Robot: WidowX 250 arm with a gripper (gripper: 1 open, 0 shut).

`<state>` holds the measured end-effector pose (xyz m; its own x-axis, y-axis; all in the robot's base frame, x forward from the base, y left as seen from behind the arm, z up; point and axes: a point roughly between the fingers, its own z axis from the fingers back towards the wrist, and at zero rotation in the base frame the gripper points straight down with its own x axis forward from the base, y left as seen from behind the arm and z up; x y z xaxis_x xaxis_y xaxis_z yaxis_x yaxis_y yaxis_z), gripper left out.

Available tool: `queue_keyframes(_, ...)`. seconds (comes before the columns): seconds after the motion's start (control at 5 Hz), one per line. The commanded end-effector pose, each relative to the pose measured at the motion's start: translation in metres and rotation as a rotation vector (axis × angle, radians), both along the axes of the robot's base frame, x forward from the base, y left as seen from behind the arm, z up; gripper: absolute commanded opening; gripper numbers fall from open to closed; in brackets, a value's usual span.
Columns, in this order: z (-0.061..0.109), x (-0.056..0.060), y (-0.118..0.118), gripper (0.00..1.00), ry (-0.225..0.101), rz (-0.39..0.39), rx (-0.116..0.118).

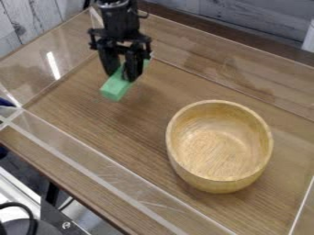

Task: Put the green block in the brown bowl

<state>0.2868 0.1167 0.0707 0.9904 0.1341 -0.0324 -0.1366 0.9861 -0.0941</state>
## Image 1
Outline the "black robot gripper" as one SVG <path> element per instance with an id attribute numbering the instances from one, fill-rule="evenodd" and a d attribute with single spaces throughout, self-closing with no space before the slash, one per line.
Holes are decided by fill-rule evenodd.
<path id="1" fill-rule="evenodd" d="M 143 59 L 151 58 L 151 38 L 140 33 L 137 0 L 97 0 L 103 27 L 89 28 L 89 47 L 97 51 L 105 74 L 113 75 L 120 67 L 119 54 L 125 54 L 123 78 L 135 82 L 141 75 Z M 119 43 L 137 44 L 141 50 L 128 50 Z"/>

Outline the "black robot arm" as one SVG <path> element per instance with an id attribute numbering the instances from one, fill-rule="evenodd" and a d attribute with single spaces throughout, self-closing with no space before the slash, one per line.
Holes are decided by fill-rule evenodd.
<path id="1" fill-rule="evenodd" d="M 151 59 L 149 36 L 140 32 L 137 0 L 97 0 L 101 28 L 89 28 L 89 49 L 97 51 L 104 71 L 113 75 L 121 68 L 121 77 L 135 82 L 141 76 L 143 61 Z"/>

